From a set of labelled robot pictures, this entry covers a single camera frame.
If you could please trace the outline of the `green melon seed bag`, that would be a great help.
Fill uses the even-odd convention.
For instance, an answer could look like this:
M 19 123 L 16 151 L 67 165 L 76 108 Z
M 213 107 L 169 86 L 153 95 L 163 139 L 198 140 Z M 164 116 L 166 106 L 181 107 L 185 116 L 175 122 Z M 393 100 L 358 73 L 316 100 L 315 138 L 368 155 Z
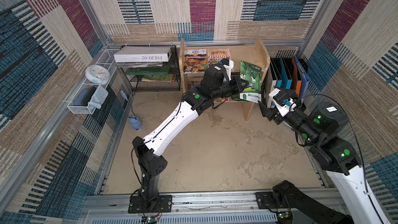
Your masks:
M 261 100 L 261 79 L 262 68 L 245 62 L 240 62 L 240 79 L 247 81 L 248 85 L 244 86 L 241 93 L 231 97 L 233 101 L 246 101 L 258 103 Z

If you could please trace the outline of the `pink flower shop seed bag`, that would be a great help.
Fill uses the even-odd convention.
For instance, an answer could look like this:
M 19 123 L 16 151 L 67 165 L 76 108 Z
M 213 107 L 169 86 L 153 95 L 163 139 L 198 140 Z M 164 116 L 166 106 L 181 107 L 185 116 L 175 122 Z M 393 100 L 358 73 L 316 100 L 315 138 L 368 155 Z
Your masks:
M 208 64 L 216 64 L 222 59 L 231 59 L 230 49 L 208 49 L 207 51 L 207 61 Z

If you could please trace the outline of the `orange marigold seed bag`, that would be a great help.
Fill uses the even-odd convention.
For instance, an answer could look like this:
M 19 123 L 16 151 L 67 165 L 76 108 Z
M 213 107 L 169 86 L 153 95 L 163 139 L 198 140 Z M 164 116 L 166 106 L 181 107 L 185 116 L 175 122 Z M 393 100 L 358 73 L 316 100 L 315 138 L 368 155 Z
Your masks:
M 187 49 L 184 51 L 184 73 L 204 72 L 207 68 L 207 49 Z

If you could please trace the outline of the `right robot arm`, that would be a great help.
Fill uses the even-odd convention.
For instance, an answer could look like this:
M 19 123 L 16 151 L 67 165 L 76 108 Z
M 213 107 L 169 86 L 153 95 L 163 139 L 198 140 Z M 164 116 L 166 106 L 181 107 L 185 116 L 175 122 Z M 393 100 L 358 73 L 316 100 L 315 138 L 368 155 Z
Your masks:
M 259 208 L 296 208 L 318 224 L 387 224 L 389 220 L 370 189 L 364 163 L 353 146 L 338 136 L 348 123 L 343 109 L 329 102 L 320 103 L 308 116 L 293 98 L 277 100 L 274 109 L 260 103 L 262 115 L 276 123 L 286 122 L 302 138 L 313 158 L 326 171 L 343 198 L 349 214 L 332 210 L 307 196 L 284 180 L 269 194 L 257 193 Z

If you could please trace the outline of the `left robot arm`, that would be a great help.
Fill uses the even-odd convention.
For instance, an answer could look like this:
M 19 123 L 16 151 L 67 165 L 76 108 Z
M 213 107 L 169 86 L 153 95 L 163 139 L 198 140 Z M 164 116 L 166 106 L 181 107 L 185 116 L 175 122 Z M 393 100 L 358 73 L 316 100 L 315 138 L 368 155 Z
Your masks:
M 233 61 L 228 59 L 211 64 L 205 70 L 200 85 L 184 93 L 177 107 L 154 131 L 133 140 L 132 153 L 136 154 L 141 168 L 141 174 L 137 175 L 141 179 L 141 187 L 131 196 L 130 213 L 138 210 L 154 212 L 160 206 L 159 175 L 167 166 L 162 154 L 170 142 L 207 109 L 216 109 L 216 99 L 226 100 L 240 94 L 248 85 L 247 81 L 232 75 L 233 67 Z

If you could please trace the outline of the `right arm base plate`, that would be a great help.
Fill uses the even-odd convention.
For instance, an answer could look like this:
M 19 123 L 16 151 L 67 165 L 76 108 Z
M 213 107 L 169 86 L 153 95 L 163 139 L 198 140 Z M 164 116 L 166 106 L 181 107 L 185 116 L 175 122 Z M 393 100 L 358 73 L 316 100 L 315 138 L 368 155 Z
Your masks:
M 257 205 L 259 209 L 276 209 L 282 208 L 298 208 L 299 202 L 292 194 L 274 193 L 271 191 L 255 193 Z

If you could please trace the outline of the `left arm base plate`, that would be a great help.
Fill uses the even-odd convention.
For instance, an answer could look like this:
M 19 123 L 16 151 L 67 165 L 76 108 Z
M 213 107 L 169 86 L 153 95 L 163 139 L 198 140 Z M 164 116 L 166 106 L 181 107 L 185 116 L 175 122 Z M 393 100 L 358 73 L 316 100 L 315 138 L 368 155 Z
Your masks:
M 149 202 L 144 201 L 143 197 L 131 196 L 127 212 L 129 214 L 170 213 L 172 203 L 172 195 L 159 195 Z

